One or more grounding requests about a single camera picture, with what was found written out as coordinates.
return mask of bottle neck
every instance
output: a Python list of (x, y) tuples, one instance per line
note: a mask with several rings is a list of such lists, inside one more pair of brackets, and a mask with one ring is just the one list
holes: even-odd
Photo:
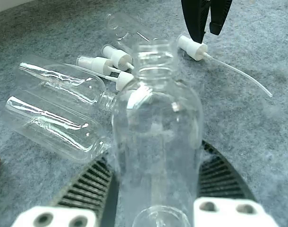
[(93, 145), (91, 152), (91, 159), (99, 157), (101, 154), (105, 154), (111, 148), (111, 142), (106, 137), (100, 137)]
[(111, 112), (116, 102), (116, 95), (111, 92), (103, 91), (99, 98), (99, 107), (102, 110)]
[(145, 80), (145, 81), (167, 81), (169, 79), (172, 79), (173, 77), (173, 70), (168, 68), (160, 68), (155, 67), (153, 69), (151, 68), (141, 68), (140, 70), (137, 70), (134, 74), (134, 77), (139, 80)]
[(135, 77), (167, 80), (177, 70), (176, 48), (166, 40), (154, 40), (134, 47)]

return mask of white sprayer head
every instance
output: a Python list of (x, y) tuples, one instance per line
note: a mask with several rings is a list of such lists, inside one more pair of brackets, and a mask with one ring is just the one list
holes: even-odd
[(128, 84), (134, 76), (131, 73), (128, 72), (120, 72), (118, 75), (118, 80), (116, 82), (116, 90), (120, 91), (122, 90), (126, 84)]
[(127, 69), (133, 69), (131, 62), (133, 61), (132, 57), (124, 52), (123, 50), (118, 50), (115, 47), (106, 44), (102, 47), (101, 53), (104, 57), (111, 59), (113, 65), (122, 71)]
[(197, 43), (184, 35), (180, 35), (177, 42), (178, 46), (196, 61), (200, 61), (204, 57), (203, 54), (208, 51), (206, 44)]
[(107, 76), (110, 75), (111, 72), (119, 73), (117, 69), (112, 67), (111, 60), (107, 58), (92, 58), (80, 55), (77, 57), (76, 65)]

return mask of bottle bottom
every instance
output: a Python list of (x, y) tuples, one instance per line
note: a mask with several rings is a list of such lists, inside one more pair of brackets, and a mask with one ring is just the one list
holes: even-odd
[(132, 227), (190, 227), (187, 216), (169, 206), (151, 206), (141, 211)]

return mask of gray carpet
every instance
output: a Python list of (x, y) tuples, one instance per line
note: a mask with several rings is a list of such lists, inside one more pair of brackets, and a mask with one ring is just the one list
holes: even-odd
[[(234, 0), (209, 54), (262, 82), (257, 86), (212, 61), (180, 55), (181, 77), (200, 95), (204, 138), (220, 150), (281, 227), (288, 227), (288, 0)], [(179, 0), (36, 0), (0, 13), (0, 115), (27, 53), (74, 63), (108, 41), (106, 13), (123, 11), (163, 37), (186, 31)], [(106, 82), (109, 90), (114, 84)], [(95, 116), (110, 134), (110, 114)], [(47, 204), (82, 166), (64, 160), (0, 122), (0, 227)], [(122, 216), (118, 213), (118, 222)]]

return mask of transparent bottle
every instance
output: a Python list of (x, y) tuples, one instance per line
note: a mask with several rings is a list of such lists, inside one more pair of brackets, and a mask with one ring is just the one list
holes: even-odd
[(203, 113), (175, 82), (176, 49), (156, 40), (134, 49), (135, 79), (118, 93), (113, 133), (126, 227), (188, 227), (197, 192)]
[(106, 28), (117, 47), (129, 54), (136, 43), (157, 39), (153, 31), (121, 12), (107, 15)]
[(110, 148), (99, 123), (25, 90), (17, 90), (7, 100), (1, 119), (18, 133), (75, 162), (90, 162)]
[(95, 106), (110, 111), (115, 102), (115, 94), (106, 91), (98, 76), (36, 55), (21, 61), (18, 76), (31, 93), (83, 114)]

